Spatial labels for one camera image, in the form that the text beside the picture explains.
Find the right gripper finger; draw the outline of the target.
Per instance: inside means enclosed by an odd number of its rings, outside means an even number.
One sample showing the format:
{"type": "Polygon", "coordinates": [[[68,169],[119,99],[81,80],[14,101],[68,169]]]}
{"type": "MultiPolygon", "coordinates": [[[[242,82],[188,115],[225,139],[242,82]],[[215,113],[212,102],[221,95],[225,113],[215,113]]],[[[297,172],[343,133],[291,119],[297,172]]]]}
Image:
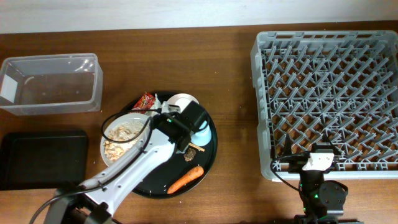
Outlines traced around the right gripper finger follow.
{"type": "Polygon", "coordinates": [[[290,139],[290,135],[286,134],[285,137],[285,144],[283,149],[283,156],[291,156],[292,155],[292,141],[290,139]]]}
{"type": "Polygon", "coordinates": [[[339,149],[329,139],[329,137],[327,135],[327,131],[323,131],[322,132],[322,141],[324,143],[326,143],[327,146],[329,146],[329,149],[333,150],[334,155],[336,155],[336,156],[340,156],[341,155],[341,152],[339,151],[339,149]]]}

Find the light blue cup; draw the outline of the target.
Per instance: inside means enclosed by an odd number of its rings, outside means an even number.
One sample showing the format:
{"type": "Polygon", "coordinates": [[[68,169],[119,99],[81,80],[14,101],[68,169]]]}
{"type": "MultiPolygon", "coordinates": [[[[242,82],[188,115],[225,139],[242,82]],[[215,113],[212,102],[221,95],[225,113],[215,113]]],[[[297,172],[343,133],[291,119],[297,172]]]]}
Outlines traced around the light blue cup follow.
{"type": "Polygon", "coordinates": [[[200,130],[192,135],[191,142],[197,146],[206,146],[211,140],[211,129],[207,121],[203,122],[200,130]]]}

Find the white tissue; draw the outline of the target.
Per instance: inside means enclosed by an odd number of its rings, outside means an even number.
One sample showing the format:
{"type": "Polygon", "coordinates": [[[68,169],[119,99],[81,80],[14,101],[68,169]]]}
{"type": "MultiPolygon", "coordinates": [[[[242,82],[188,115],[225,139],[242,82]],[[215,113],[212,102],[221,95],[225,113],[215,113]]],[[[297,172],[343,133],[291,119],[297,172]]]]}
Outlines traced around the white tissue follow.
{"type": "Polygon", "coordinates": [[[160,102],[158,95],[155,94],[154,104],[150,107],[149,116],[155,116],[158,114],[157,110],[162,109],[162,103],[160,102]]]}

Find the brown food lump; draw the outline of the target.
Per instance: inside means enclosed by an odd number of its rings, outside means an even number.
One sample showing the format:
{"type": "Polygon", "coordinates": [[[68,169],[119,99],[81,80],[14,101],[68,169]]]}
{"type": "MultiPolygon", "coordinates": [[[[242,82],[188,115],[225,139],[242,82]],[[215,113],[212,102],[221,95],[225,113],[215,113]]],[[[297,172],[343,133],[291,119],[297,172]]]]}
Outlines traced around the brown food lump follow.
{"type": "Polygon", "coordinates": [[[192,148],[188,148],[186,150],[186,153],[183,155],[184,159],[186,162],[190,162],[194,159],[195,155],[196,155],[196,150],[192,149],[192,148]]]}

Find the red snack wrapper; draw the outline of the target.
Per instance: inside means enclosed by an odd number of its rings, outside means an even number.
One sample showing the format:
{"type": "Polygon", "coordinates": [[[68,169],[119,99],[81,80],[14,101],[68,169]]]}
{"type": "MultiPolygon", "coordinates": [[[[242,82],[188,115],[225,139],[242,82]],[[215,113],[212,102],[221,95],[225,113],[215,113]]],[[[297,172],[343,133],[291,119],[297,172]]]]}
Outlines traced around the red snack wrapper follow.
{"type": "Polygon", "coordinates": [[[133,110],[149,110],[155,103],[155,96],[145,92],[139,101],[133,106],[133,110]]]}

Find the orange carrot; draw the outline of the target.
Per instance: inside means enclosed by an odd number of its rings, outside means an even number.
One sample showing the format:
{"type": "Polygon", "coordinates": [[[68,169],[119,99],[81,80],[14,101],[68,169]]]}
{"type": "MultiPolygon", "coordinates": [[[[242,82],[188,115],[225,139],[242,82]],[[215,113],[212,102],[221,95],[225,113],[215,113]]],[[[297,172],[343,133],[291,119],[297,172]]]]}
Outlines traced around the orange carrot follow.
{"type": "Polygon", "coordinates": [[[175,193],[178,189],[188,184],[189,182],[201,177],[204,174],[204,169],[202,166],[196,166],[190,169],[185,175],[179,178],[175,183],[173,183],[167,190],[168,194],[175,193]]]}

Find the rice and food scraps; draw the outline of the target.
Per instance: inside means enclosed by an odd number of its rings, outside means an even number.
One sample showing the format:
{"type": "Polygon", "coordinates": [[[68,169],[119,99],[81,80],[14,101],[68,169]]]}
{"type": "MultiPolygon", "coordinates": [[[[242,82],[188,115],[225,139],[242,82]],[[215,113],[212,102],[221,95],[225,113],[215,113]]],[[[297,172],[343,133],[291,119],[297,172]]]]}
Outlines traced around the rice and food scraps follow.
{"type": "Polygon", "coordinates": [[[143,133],[139,134],[143,127],[144,123],[135,119],[119,123],[111,129],[107,135],[111,141],[105,140],[103,143],[106,159],[114,162],[130,150],[143,136],[143,133]]]}

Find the white dinner plate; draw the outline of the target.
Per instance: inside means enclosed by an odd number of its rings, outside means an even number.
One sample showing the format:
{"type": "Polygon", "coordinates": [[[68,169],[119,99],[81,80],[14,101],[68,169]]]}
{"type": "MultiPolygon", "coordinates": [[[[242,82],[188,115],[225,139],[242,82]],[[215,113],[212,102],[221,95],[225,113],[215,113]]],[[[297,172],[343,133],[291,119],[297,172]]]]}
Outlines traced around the white dinner plate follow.
{"type": "MultiPolygon", "coordinates": [[[[117,126],[119,123],[123,123],[123,122],[126,122],[126,121],[132,121],[132,120],[135,120],[135,119],[137,119],[137,120],[143,122],[143,123],[144,123],[144,126],[145,126],[145,123],[146,123],[146,121],[147,121],[148,118],[149,118],[149,117],[148,117],[147,115],[141,114],[141,113],[126,113],[126,114],[121,114],[121,115],[112,117],[112,118],[109,119],[109,121],[105,122],[105,128],[104,128],[103,133],[104,133],[104,135],[107,137],[107,135],[109,134],[109,131],[110,131],[111,129],[113,129],[115,126],[117,126]]],[[[147,135],[148,135],[148,133],[149,133],[149,124],[147,124],[147,125],[145,126],[145,129],[144,129],[143,132],[141,132],[141,133],[143,133],[143,136],[140,138],[140,140],[139,140],[138,142],[135,143],[135,145],[133,145],[132,148],[134,148],[134,147],[139,147],[140,145],[142,145],[142,144],[144,143],[144,139],[147,137],[147,135]]],[[[107,166],[110,166],[110,165],[113,164],[114,162],[108,161],[108,160],[106,159],[106,157],[105,157],[105,154],[104,154],[104,146],[103,146],[103,143],[104,143],[105,140],[107,140],[107,139],[106,139],[105,137],[102,136],[102,137],[101,137],[101,144],[100,144],[100,153],[101,153],[101,157],[102,157],[104,163],[105,163],[107,166]]]]}

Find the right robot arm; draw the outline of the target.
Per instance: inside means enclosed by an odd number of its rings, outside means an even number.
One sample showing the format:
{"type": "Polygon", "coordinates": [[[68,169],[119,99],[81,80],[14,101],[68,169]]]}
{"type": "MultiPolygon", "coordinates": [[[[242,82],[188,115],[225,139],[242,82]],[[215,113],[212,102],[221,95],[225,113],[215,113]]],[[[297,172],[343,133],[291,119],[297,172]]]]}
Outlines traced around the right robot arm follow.
{"type": "Polygon", "coordinates": [[[303,202],[303,214],[294,216],[294,223],[339,223],[348,187],[335,180],[325,180],[325,174],[335,167],[341,152],[325,135],[311,150],[294,154],[290,137],[285,138],[281,160],[287,162],[288,172],[299,175],[297,187],[303,202]]]}

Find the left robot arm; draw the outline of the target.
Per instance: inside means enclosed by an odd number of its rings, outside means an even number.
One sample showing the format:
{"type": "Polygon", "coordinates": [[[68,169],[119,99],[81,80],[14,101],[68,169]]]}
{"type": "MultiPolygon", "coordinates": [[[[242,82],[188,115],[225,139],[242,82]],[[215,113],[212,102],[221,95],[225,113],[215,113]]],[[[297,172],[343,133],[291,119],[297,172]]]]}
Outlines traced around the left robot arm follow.
{"type": "Polygon", "coordinates": [[[194,101],[181,113],[162,110],[148,117],[132,149],[77,190],[57,190],[57,195],[44,203],[48,208],[44,222],[113,223],[121,202],[155,168],[185,150],[207,119],[206,109],[194,101]]]}

